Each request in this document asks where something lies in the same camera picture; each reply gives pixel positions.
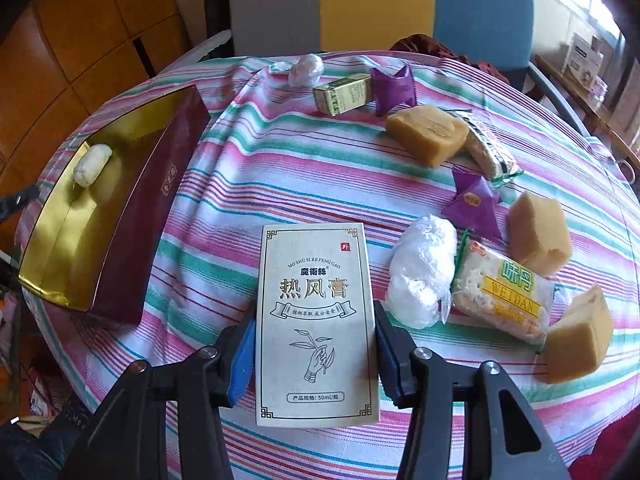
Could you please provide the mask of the cream ointment box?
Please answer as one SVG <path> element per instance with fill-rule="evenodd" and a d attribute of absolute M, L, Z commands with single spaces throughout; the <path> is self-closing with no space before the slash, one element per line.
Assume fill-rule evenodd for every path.
<path fill-rule="evenodd" d="M 255 398 L 262 427 L 346 427 L 380 419 L 362 224 L 280 224 L 262 230 Z"/>

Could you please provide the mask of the white plastic ball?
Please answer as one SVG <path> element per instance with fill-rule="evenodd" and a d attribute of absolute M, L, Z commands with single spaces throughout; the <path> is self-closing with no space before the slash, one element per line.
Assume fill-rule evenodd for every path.
<path fill-rule="evenodd" d="M 383 307 L 402 325 L 423 330 L 445 324 L 451 310 L 457 231 L 433 216 L 413 221 L 396 243 Z"/>

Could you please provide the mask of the tan sponge cake block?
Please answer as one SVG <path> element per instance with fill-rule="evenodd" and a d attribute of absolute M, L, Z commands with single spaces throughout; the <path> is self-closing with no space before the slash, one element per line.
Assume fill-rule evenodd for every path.
<path fill-rule="evenodd" d="M 417 162 L 432 169 L 454 157 L 469 134 L 466 122 L 431 105 L 391 114 L 385 129 Z"/>

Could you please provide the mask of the dark striped cracker packet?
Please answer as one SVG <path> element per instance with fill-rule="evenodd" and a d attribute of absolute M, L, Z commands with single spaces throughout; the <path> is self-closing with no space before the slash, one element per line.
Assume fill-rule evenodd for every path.
<path fill-rule="evenodd" d="M 486 122 L 470 110 L 450 110 L 450 114 L 468 125 L 469 133 L 464 147 L 489 181 L 499 185 L 513 180 L 523 172 L 514 156 Z"/>

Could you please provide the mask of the white product box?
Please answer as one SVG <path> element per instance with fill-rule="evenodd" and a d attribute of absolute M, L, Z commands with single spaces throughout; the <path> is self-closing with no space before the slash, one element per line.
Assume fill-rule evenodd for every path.
<path fill-rule="evenodd" d="M 575 34 L 568 47 L 561 73 L 568 79 L 590 91 L 603 63 L 604 54 L 598 49 L 599 40 L 587 41 L 582 36 Z"/>

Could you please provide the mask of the striped bed sheet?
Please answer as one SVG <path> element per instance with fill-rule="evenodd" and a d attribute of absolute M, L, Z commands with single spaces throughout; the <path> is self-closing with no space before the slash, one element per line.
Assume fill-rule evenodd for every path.
<path fill-rule="evenodd" d="M 464 364 L 498 361 L 536 410 L 563 460 L 591 451 L 601 431 L 639 403 L 639 204 L 614 158 L 504 82 L 454 61 L 410 63 L 423 104 L 472 110 L 522 167 L 503 192 L 552 197 L 564 210 L 573 255 L 558 274 L 560 316 L 599 285 L 614 334 L 599 369 L 549 385 L 526 344 L 459 313 L 418 330 L 417 344 Z M 96 408 L 133 360 L 164 364 L 214 341 L 255 296 L 262 228 L 277 222 L 355 221 L 367 235 L 372 290 L 386 292 L 390 252 L 415 218 L 454 197 L 452 170 L 419 166 L 385 133 L 372 107 L 332 118 L 311 92 L 288 85 L 268 58 L 230 58 L 176 68 L 105 103 L 58 148 L 39 177 L 49 193 L 93 131 L 172 90 L 195 86 L 210 121 L 177 191 L 153 262 L 141 323 L 109 333 L 27 297 L 44 339 L 88 408 Z"/>

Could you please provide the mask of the dark red cloth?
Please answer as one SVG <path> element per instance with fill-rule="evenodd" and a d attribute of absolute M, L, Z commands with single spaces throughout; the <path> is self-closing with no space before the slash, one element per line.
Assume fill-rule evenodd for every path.
<path fill-rule="evenodd" d="M 444 44 L 441 44 L 439 41 L 435 40 L 431 36 L 427 36 L 424 34 L 414 34 L 401 40 L 396 41 L 391 47 L 391 51 L 400 51 L 400 52 L 412 52 L 412 53 L 420 53 L 425 55 L 431 55 L 435 58 L 446 58 L 447 60 L 455 60 L 459 61 L 465 65 L 472 66 L 477 70 L 480 70 L 483 73 L 494 76 L 495 78 L 509 83 L 509 79 L 500 73 L 495 66 L 491 65 L 488 62 L 473 62 L 466 55 L 457 55 L 452 52 L 449 48 L 447 48 Z"/>

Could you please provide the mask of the Weidan cracker packet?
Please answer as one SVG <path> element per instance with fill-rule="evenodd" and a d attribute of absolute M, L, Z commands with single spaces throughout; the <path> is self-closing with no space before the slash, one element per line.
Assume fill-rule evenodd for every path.
<path fill-rule="evenodd" d="M 546 343 L 555 282 L 462 234 L 450 292 L 454 307 L 540 351 Z"/>

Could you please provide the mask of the purple snack packet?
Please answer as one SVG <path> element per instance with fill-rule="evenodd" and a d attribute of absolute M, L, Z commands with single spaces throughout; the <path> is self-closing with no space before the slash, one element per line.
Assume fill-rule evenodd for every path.
<path fill-rule="evenodd" d="M 409 65 L 402 66 L 393 75 L 383 73 L 377 68 L 371 68 L 370 76 L 376 116 L 383 117 L 398 105 L 410 107 L 418 105 L 416 84 Z"/>
<path fill-rule="evenodd" d="M 452 175 L 456 194 L 442 208 L 442 216 L 457 228 L 469 230 L 493 242 L 501 242 L 502 233 L 496 213 L 500 195 L 479 174 L 454 169 Z"/>

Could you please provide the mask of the small white ball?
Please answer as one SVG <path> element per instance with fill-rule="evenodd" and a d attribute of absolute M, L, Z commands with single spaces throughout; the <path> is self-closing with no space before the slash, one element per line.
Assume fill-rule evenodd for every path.
<path fill-rule="evenodd" d="M 318 84 L 324 72 L 324 64 L 319 55 L 302 55 L 288 72 L 288 84 L 292 88 L 312 88 Z"/>

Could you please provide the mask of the small green essential oil box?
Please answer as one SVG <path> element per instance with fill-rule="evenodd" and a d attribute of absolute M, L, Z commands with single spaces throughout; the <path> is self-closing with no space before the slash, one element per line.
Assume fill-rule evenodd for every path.
<path fill-rule="evenodd" d="M 370 103 L 371 76 L 353 74 L 312 89 L 321 113 L 335 117 Z"/>

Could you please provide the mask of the white towel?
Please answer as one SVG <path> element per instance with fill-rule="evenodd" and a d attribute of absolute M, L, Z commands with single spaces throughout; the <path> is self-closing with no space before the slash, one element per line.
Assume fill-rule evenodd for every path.
<path fill-rule="evenodd" d="M 112 154 L 112 149 L 106 144 L 91 145 L 74 168 L 73 177 L 75 183 L 82 188 L 88 188 L 93 185 Z"/>

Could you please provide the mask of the gold tin box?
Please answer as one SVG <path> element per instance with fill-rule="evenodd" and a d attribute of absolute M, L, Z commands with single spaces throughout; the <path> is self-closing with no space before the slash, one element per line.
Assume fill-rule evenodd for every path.
<path fill-rule="evenodd" d="M 209 122 L 198 88 L 152 99 L 76 148 L 44 202 L 18 280 L 58 307 L 137 325 L 152 263 L 186 166 Z M 93 185 L 73 171 L 94 144 L 113 154 Z"/>

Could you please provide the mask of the grey yellow blue chair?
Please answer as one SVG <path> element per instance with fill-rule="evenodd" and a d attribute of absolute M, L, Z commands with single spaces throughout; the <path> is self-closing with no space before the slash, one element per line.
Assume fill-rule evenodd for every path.
<path fill-rule="evenodd" d="M 219 0 L 228 24 L 183 55 L 198 61 L 231 42 L 235 55 L 387 50 L 424 34 L 455 54 L 488 62 L 517 89 L 531 79 L 560 117 L 586 127 L 555 86 L 530 62 L 534 0 Z"/>

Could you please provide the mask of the red blanket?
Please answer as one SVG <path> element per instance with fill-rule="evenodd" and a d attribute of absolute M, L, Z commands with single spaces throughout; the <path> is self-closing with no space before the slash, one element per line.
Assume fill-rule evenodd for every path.
<path fill-rule="evenodd" d="M 639 428 L 639 408 L 609 424 L 602 431 L 593 450 L 579 456 L 568 467 L 574 480 L 605 479 L 614 465 L 623 457 L 631 438 Z"/>

